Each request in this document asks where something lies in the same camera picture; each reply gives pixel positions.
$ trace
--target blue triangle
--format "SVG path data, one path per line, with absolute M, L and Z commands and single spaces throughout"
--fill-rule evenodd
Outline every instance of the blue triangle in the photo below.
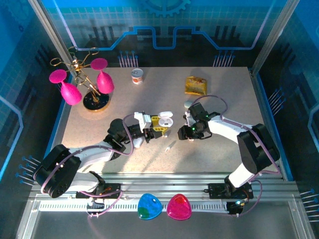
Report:
M 145 193 L 141 196 L 138 205 L 138 214 L 142 220 L 156 218 L 162 212 L 162 205 L 157 197 Z

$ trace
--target speckled countertop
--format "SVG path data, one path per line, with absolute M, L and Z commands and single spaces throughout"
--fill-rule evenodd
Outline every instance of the speckled countertop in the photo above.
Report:
M 184 125 L 184 102 L 190 95 L 184 93 L 187 76 L 208 80 L 208 93 L 223 97 L 229 104 L 225 116 L 246 123 L 263 123 L 255 92 L 246 67 L 165 67 L 142 68 L 145 80 L 134 85 L 132 68 L 106 68 L 115 84 L 107 109 L 99 113 L 86 110 L 82 103 L 72 107 L 62 143 L 66 147 L 82 147 L 102 141 L 110 122 L 133 112 L 145 111 L 156 115 L 172 111 L 174 125 L 168 138 L 153 139 L 136 149 L 132 156 L 121 156 L 107 163 L 97 163 L 86 170 L 95 172 L 232 172 L 241 163 L 238 145 L 219 135 L 208 140 L 180 141 L 178 129 Z M 93 82 L 98 71 L 85 69 Z M 85 95 L 87 89 L 79 87 Z M 224 105 L 218 99 L 203 99 L 210 113 L 222 112 Z M 128 120 L 128 125 L 137 120 Z

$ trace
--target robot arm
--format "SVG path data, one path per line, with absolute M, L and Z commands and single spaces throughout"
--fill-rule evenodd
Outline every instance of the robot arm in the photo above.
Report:
M 253 134 L 243 127 L 229 123 L 230 120 L 224 117 L 221 118 L 219 113 L 213 112 L 209 114 L 200 103 L 197 103 L 189 108 L 184 118 L 187 121 L 187 125 L 184 125 L 178 131 L 178 138 L 180 140 L 207 139 L 214 133 L 238 144 L 242 163 L 225 178 L 225 189 L 223 192 L 225 198 L 232 198 L 258 172 L 271 165 L 271 161 Z M 252 129 L 262 140 L 272 158 L 275 161 L 280 158 L 279 151 L 264 125 L 257 124 L 252 126 L 235 123 Z
M 139 120 L 139 123 L 128 126 L 134 147 L 139 147 L 143 141 L 148 143 L 151 139 L 159 138 L 163 135 L 164 132 L 156 128 L 157 122 L 152 121 L 154 118 L 157 119 L 157 116 L 149 116 L 143 112 L 135 113 L 135 118 Z M 50 173 L 62 160 L 72 153 L 79 152 L 61 164 L 60 168 L 45 185 L 44 190 L 52 198 L 59 197 L 69 191 L 85 191 L 98 195 L 105 192 L 108 185 L 95 172 L 82 173 L 83 170 L 94 163 L 107 162 L 118 158 L 120 156 L 119 153 L 107 148 L 123 153 L 126 149 L 125 145 L 129 142 L 130 139 L 124 129 L 122 119 L 115 119 L 111 122 L 105 139 L 86 150 L 82 151 L 82 148 L 66 148 L 62 144 L 55 146 L 35 169 L 33 179 L 42 186 Z

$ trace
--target black round base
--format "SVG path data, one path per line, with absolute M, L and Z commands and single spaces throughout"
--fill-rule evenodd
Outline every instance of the black round base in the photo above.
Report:
M 85 95 L 83 99 L 83 105 L 90 111 L 99 112 L 107 108 L 108 102 L 110 101 L 110 97 L 108 94 L 102 94 L 98 91 L 101 95 L 96 95 L 96 98 L 93 97 L 92 92 L 89 92 Z

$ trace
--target small white cylinder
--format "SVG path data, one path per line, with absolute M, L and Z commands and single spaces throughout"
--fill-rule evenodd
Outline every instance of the small white cylinder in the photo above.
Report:
M 132 81 L 134 84 L 139 85 L 143 82 L 144 72 L 142 69 L 136 68 L 136 69 L 132 70 L 131 74 L 132 74 Z

